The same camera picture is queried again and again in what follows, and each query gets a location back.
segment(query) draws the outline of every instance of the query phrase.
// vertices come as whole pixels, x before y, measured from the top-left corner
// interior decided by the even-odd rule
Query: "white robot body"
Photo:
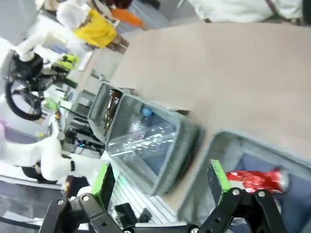
[[[0,160],[14,166],[33,166],[41,161],[42,176],[55,181],[68,175],[85,176],[92,183],[102,164],[109,161],[70,154],[62,157],[62,148],[57,139],[58,123],[52,116],[52,135],[33,144],[12,143],[5,140],[4,126],[0,124]]]

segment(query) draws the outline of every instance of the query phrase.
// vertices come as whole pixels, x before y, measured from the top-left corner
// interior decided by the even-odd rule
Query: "orange object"
[[[142,25],[142,20],[127,10],[123,10],[119,8],[111,9],[111,14],[114,18],[120,21],[126,22],[132,26],[140,27]]]

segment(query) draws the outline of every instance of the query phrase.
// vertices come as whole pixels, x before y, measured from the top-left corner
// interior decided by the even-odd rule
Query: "black metal bracket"
[[[124,233],[197,233],[199,227],[193,224],[181,226],[132,227],[123,229]]]
[[[63,225],[62,215],[68,209],[69,202],[66,198],[51,201],[45,214],[39,233],[55,233]]]
[[[96,232],[122,233],[112,217],[103,210],[90,193],[79,197],[79,203]]]
[[[239,188],[231,188],[198,233],[223,233],[234,217],[244,218],[254,233],[286,232],[269,191],[258,190],[252,194]]]
[[[138,222],[130,203],[116,205],[115,210],[123,228],[133,227]]]

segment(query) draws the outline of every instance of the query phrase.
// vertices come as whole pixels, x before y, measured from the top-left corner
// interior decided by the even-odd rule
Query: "person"
[[[57,0],[45,0],[44,8],[48,13],[53,14],[53,15],[55,14],[56,16],[56,11],[57,11],[59,4],[60,3]]]
[[[85,0],[67,0],[53,5],[57,20],[87,43],[109,48],[121,54],[126,52],[129,42],[119,35],[114,26]]]
[[[144,22],[141,18],[129,12],[128,10],[117,8],[115,5],[112,4],[104,5],[100,2],[100,0],[91,0],[91,6],[109,19],[118,19],[131,26],[139,27],[143,31],[150,30],[150,27],[146,22]]]

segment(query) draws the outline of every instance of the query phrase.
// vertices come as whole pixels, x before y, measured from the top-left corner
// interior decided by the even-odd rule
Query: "clear plastic bottle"
[[[123,160],[144,159],[167,153],[175,139],[175,128],[168,122],[145,128],[115,139],[108,144],[112,157]]]

